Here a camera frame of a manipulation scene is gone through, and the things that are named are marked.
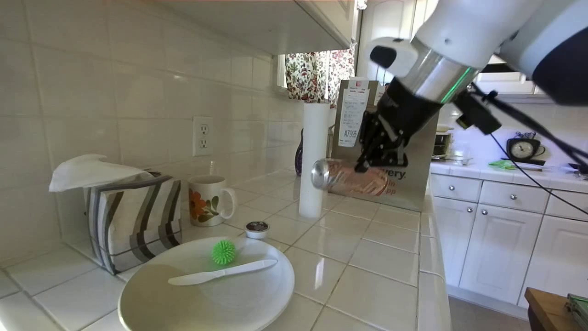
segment electrical outlet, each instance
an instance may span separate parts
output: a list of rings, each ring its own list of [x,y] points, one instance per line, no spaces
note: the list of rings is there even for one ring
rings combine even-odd
[[[193,155],[212,155],[212,118],[195,118],[193,131]]]

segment white tile countertop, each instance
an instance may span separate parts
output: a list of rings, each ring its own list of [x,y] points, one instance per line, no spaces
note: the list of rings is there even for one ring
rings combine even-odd
[[[265,242],[291,260],[296,286],[269,331],[451,331],[430,203],[419,214],[326,196],[324,218],[309,221],[298,218],[298,179],[291,174],[248,181],[236,192],[234,220],[188,227],[184,242],[243,236],[248,221],[271,225]],[[15,330],[122,330],[116,302],[135,271],[111,277],[79,253],[65,247],[0,271],[0,321]]]
[[[452,163],[432,163],[430,174],[535,186],[519,170],[502,172],[502,170],[493,170],[487,164],[456,166]],[[588,194],[588,181],[581,179],[576,174],[566,174],[559,166],[544,166],[542,172],[528,172],[528,175],[531,175],[537,183],[541,183],[544,188],[550,188],[550,190]]]

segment green sponge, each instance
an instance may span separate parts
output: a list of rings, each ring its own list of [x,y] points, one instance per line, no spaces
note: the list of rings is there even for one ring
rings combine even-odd
[[[234,242],[223,240],[223,242],[215,243],[210,258],[214,260],[215,266],[228,267],[237,258],[237,247]]]

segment white cup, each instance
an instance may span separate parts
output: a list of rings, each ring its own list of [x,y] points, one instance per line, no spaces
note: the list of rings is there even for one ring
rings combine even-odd
[[[232,220],[237,210],[236,192],[226,188],[223,177],[199,177],[190,181],[190,218],[195,227],[217,227]]]

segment plate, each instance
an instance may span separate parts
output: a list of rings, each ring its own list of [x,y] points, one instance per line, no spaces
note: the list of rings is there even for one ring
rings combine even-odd
[[[125,286],[118,313],[127,330],[265,330],[289,306],[294,269],[274,247],[247,240],[236,264],[274,258],[271,269],[219,278],[203,286],[177,288],[175,277],[217,271],[210,262],[215,243],[225,238],[190,242],[146,264]]]

